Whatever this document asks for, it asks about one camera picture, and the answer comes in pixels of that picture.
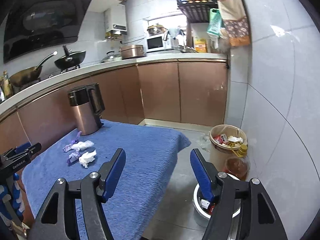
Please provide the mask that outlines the white tissue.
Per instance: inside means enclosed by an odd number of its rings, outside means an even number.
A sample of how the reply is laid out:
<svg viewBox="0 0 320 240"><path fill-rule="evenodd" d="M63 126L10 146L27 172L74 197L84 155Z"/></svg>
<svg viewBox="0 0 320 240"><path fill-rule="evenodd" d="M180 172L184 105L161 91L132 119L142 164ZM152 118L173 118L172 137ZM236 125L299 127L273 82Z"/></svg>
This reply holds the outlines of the white tissue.
<svg viewBox="0 0 320 240"><path fill-rule="evenodd" d="M79 163L84 167L88 168L89 163L95 160L95 156L97 155L96 150L93 152L86 152L82 156L79 157Z"/></svg>

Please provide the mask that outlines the small purple candy wrapper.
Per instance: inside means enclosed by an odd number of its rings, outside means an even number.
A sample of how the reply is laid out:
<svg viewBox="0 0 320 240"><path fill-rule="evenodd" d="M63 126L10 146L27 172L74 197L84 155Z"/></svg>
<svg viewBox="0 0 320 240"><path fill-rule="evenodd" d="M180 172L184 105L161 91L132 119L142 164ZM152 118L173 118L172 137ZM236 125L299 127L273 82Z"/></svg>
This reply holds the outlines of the small purple candy wrapper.
<svg viewBox="0 0 320 240"><path fill-rule="evenodd" d="M79 151L75 151L75 152L71 153L67 159L68 166L71 166L74 162L78 161L79 158L80 158Z"/></svg>

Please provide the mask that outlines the long purple twisted wrapper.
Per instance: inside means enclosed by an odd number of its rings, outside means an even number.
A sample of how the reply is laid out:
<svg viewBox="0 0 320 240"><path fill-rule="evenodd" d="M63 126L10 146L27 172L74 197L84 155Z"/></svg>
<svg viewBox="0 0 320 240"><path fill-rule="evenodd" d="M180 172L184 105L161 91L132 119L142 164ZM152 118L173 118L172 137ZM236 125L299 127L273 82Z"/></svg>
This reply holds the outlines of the long purple twisted wrapper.
<svg viewBox="0 0 320 240"><path fill-rule="evenodd" d="M63 151L64 152L68 152L72 149L72 146L77 144L79 142L79 138L80 138L80 135L81 135L81 131L79 131L75 137L74 140L72 140L68 145L66 145L64 148L63 148Z"/></svg>

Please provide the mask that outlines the white plastic bag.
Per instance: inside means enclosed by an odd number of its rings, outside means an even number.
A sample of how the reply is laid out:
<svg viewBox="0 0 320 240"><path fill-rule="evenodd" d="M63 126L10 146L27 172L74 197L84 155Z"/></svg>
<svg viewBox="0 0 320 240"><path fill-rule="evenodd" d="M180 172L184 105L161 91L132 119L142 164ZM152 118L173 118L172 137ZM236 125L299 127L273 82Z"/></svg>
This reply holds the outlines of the white plastic bag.
<svg viewBox="0 0 320 240"><path fill-rule="evenodd" d="M94 142L90 141L90 140L86 140L86 141L79 141L76 144L73 144L71 146L71 149L75 150L75 151L83 151L87 148L93 147L94 146Z"/></svg>

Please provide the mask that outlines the white rimmed trash can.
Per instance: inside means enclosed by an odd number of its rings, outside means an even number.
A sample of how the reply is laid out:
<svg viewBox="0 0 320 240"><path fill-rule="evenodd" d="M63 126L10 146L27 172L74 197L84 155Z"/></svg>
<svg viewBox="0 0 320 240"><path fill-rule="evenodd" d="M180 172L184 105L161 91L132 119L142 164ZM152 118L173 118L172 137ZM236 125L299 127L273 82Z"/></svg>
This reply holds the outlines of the white rimmed trash can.
<svg viewBox="0 0 320 240"><path fill-rule="evenodd" d="M234 175L228 174L228 176L230 176L235 180L239 180ZM195 186L195 189L193 191L193 205L194 205L194 218L196 223L199 226L206 228L211 218L214 204L211 204L209 201L204 199L201 193L199 184ZM241 211L240 200L236 199L234 202L233 219L238 217L238 215L240 214L240 211Z"/></svg>

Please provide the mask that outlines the beige trash bin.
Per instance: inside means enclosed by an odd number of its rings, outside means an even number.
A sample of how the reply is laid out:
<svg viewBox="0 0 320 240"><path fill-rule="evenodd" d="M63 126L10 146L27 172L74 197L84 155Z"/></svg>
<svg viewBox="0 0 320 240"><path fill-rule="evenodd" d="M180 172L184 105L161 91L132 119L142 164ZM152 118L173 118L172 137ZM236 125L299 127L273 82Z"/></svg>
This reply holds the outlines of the beige trash bin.
<svg viewBox="0 0 320 240"><path fill-rule="evenodd" d="M242 145L248 145L246 134L232 125L214 126L209 132L209 139L211 142L209 162L218 171L223 171L229 157L236 157L235 152L238 152Z"/></svg>

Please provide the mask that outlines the brown kitchen cabinets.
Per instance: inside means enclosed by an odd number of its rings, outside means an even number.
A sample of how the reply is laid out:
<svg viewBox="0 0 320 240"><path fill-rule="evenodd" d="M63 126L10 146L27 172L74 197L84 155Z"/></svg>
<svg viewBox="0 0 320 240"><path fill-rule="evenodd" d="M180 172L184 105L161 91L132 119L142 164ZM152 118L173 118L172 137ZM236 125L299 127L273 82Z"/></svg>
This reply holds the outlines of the brown kitchen cabinets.
<svg viewBox="0 0 320 240"><path fill-rule="evenodd" d="M1 104L1 151L25 142L47 149L75 129L69 90L98 83L103 119L139 124L145 119L202 126L223 123L226 62L110 63L74 70L37 83Z"/></svg>

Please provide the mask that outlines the blue towel mat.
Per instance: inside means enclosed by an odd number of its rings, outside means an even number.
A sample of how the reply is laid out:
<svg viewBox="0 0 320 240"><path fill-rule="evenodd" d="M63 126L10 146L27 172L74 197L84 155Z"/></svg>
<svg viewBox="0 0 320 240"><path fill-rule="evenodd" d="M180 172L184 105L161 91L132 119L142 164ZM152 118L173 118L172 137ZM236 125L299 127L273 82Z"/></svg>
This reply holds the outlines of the blue towel mat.
<svg viewBox="0 0 320 240"><path fill-rule="evenodd" d="M68 165L70 132L22 173L35 223L30 239L140 239L190 145L181 132L104 121L88 136L88 167Z"/></svg>

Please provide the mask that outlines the black frying pan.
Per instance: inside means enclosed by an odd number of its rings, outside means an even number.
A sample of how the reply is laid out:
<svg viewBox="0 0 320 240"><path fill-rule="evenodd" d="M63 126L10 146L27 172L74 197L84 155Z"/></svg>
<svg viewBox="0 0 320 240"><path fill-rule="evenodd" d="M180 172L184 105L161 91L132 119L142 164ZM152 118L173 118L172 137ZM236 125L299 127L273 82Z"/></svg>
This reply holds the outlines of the black frying pan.
<svg viewBox="0 0 320 240"><path fill-rule="evenodd" d="M61 71L67 70L72 67L78 67L84 61L86 51L69 51L66 45L63 45L65 55L54 61L54 64Z"/></svg>

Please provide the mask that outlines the glass pot lid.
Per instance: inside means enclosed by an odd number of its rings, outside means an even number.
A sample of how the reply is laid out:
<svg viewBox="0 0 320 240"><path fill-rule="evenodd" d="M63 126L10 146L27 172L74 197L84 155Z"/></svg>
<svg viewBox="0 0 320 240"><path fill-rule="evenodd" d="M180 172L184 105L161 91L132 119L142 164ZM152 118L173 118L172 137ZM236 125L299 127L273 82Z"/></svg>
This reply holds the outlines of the glass pot lid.
<svg viewBox="0 0 320 240"><path fill-rule="evenodd" d="M114 50L108 51L106 56L101 60L100 63L113 62L122 60L122 56L116 53Z"/></svg>

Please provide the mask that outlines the copper rice cooker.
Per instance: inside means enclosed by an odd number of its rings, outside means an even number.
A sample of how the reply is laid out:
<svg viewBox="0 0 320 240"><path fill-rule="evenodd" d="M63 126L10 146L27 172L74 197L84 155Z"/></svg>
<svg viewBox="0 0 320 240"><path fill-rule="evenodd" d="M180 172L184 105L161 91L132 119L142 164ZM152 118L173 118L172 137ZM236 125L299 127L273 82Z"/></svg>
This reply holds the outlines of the copper rice cooker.
<svg viewBox="0 0 320 240"><path fill-rule="evenodd" d="M146 56L144 46L141 44L122 46L120 48L120 54L123 60Z"/></svg>

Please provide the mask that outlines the yellow food package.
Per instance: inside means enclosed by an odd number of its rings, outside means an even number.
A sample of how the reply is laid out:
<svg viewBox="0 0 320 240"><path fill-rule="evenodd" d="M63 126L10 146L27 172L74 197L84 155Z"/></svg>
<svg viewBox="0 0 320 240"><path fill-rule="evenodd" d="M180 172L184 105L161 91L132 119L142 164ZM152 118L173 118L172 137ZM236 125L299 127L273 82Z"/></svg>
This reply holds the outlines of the yellow food package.
<svg viewBox="0 0 320 240"><path fill-rule="evenodd" d="M207 53L207 41L204 38L194 40L194 48L198 53Z"/></svg>

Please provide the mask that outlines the white microwave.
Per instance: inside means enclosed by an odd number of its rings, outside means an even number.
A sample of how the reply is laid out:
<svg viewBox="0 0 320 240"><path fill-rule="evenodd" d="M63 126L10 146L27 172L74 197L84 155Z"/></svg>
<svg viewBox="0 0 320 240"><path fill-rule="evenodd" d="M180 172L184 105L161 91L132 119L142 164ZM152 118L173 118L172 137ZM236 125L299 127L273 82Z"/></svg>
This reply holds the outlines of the white microwave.
<svg viewBox="0 0 320 240"><path fill-rule="evenodd" d="M148 36L146 38L146 52L157 52L165 50L173 50L173 39L169 34L163 33L158 35Z"/></svg>

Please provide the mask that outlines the green plastic bag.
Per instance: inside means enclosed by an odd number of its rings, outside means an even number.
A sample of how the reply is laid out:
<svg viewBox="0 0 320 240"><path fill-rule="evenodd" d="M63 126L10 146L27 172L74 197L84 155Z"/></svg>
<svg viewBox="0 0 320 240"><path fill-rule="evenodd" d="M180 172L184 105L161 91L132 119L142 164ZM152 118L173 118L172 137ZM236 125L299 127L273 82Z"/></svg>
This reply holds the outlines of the green plastic bag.
<svg viewBox="0 0 320 240"><path fill-rule="evenodd" d="M209 11L209 25L207 34L209 36L220 36L222 17L219 9L212 8Z"/></svg>

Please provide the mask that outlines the white water heater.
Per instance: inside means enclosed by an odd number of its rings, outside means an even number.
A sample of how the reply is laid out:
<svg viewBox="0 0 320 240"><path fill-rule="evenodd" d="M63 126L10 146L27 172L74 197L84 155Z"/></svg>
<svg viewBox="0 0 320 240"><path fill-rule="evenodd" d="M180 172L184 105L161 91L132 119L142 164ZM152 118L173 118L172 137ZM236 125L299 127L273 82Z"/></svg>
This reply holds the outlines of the white water heater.
<svg viewBox="0 0 320 240"><path fill-rule="evenodd" d="M116 35L127 34L127 20L125 5L117 4L104 12L105 30Z"/></svg>

